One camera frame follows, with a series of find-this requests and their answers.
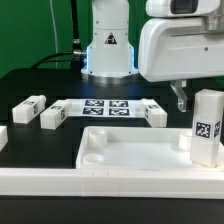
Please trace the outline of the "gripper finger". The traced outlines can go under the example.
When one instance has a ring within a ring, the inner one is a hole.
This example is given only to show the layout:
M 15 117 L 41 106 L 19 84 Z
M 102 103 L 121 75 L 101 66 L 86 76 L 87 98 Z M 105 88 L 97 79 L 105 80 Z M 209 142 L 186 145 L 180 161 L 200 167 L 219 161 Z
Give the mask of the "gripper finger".
M 178 98 L 178 101 L 177 101 L 178 109 L 181 112 L 186 112 L 188 97 L 184 92 L 184 88 L 187 86 L 187 81 L 186 80 L 172 80 L 170 82 L 170 85 Z

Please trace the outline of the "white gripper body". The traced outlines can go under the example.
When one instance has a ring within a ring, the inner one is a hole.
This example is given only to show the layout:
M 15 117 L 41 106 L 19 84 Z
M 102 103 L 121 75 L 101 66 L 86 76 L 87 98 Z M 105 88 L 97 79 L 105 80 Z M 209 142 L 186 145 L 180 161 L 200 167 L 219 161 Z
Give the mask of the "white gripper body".
M 224 32 L 204 29 L 203 19 L 154 18 L 139 42 L 138 69 L 150 82 L 224 75 Z

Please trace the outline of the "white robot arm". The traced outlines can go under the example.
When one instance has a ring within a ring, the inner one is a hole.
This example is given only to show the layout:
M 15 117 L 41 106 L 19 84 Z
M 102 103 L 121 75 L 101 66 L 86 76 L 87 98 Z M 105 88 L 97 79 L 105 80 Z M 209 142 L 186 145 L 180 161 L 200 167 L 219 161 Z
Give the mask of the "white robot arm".
M 183 80 L 224 75 L 224 0 L 147 0 L 151 17 L 139 45 L 128 40 L 128 0 L 91 0 L 93 38 L 84 77 L 107 82 L 141 74 L 169 81 L 178 109 L 187 110 Z

